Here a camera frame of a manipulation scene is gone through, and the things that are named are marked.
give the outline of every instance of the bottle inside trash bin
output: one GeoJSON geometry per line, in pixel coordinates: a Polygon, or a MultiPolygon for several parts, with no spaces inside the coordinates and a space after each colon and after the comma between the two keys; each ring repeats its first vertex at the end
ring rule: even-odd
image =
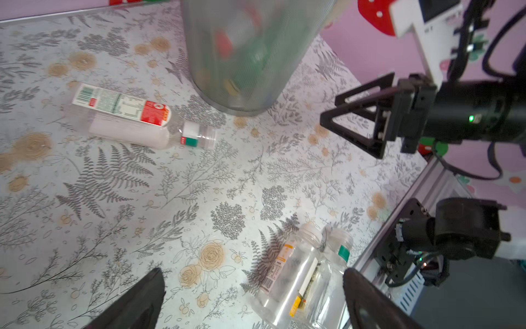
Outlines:
{"type": "Polygon", "coordinates": [[[352,236],[335,228],[327,238],[319,267],[298,307],[297,321],[310,328],[339,329],[347,311],[343,273],[347,269],[352,236]]]}
{"type": "Polygon", "coordinates": [[[321,232],[304,224],[291,234],[252,301],[252,309],[274,329],[286,329],[320,261],[321,232]]]}
{"type": "Polygon", "coordinates": [[[214,148],[213,127],[182,119],[168,105],[83,83],[65,107],[80,133],[157,149],[178,144],[214,148]]]}

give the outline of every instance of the tablecloth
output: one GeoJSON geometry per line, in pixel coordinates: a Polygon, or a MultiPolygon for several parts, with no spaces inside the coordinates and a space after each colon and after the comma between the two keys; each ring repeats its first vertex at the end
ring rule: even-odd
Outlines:
{"type": "Polygon", "coordinates": [[[358,85],[320,37],[272,108],[246,118],[192,88],[178,2],[0,35],[2,328],[81,328],[157,266],[157,328],[266,328],[249,301],[288,235],[342,227],[352,264],[425,165],[399,141],[380,161],[319,126],[358,85]],[[172,105],[217,128],[218,143],[155,150],[82,135],[64,117],[80,82],[172,105]]]}

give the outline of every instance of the leaf pattern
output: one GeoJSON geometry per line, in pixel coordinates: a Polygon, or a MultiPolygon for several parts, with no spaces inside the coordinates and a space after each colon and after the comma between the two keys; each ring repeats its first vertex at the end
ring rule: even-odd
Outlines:
{"type": "Polygon", "coordinates": [[[0,28],[0,327],[82,328],[161,267],[157,327],[268,329],[246,298],[290,234],[341,227],[354,262],[426,164],[400,141],[377,161],[321,129],[358,83],[319,36],[266,113],[232,117],[191,84],[180,2],[69,15],[0,28]],[[68,108],[80,82],[167,104],[216,145],[87,136],[68,108]]]}

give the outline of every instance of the black cable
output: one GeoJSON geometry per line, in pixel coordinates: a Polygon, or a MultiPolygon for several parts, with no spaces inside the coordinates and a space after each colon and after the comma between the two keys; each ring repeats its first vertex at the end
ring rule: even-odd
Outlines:
{"type": "Polygon", "coordinates": [[[429,254],[426,254],[425,256],[417,256],[415,258],[415,260],[419,257],[421,260],[419,260],[417,263],[416,263],[416,266],[415,268],[413,269],[413,271],[411,271],[411,273],[409,273],[408,275],[406,275],[406,277],[400,281],[400,282],[393,282],[393,283],[390,283],[389,281],[391,281],[391,276],[388,276],[387,279],[386,279],[386,285],[389,287],[389,288],[395,288],[395,287],[399,287],[399,286],[403,286],[405,285],[406,283],[408,283],[409,281],[411,281],[413,279],[413,277],[422,269],[422,265],[425,263],[425,262],[428,262],[430,261],[431,259],[433,259],[434,257],[438,256],[439,253],[429,253],[429,254]]]}
{"type": "Polygon", "coordinates": [[[484,72],[486,72],[488,75],[503,78],[503,79],[510,79],[514,78],[514,75],[497,72],[491,67],[490,65],[490,57],[493,51],[495,50],[495,47],[499,43],[500,39],[518,22],[521,20],[522,17],[526,15],[526,6],[521,9],[519,12],[517,12],[503,27],[500,29],[500,31],[497,33],[491,44],[489,45],[488,49],[486,50],[486,53],[484,54],[484,58],[482,59],[482,69],[484,72]]]}
{"type": "Polygon", "coordinates": [[[488,146],[488,161],[490,165],[499,173],[497,177],[483,177],[475,174],[470,174],[468,172],[465,172],[464,170],[457,168],[453,165],[450,165],[446,162],[438,153],[437,153],[437,143],[438,140],[433,141],[433,145],[431,146],[431,151],[433,152],[433,155],[437,158],[438,161],[446,168],[447,170],[451,171],[452,173],[456,175],[462,175],[468,178],[473,178],[475,180],[481,180],[481,181],[494,181],[498,180],[502,177],[502,168],[500,167],[499,163],[497,162],[497,158],[495,156],[495,142],[491,142],[488,146]]]}

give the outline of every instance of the yellow label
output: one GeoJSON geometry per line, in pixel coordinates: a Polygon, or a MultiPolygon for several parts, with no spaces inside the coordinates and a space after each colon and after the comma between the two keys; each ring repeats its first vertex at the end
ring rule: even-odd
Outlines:
{"type": "Polygon", "coordinates": [[[294,317],[296,315],[296,311],[298,310],[299,303],[301,303],[301,298],[299,296],[296,297],[296,300],[294,301],[294,305],[290,309],[290,316],[294,317]]]}

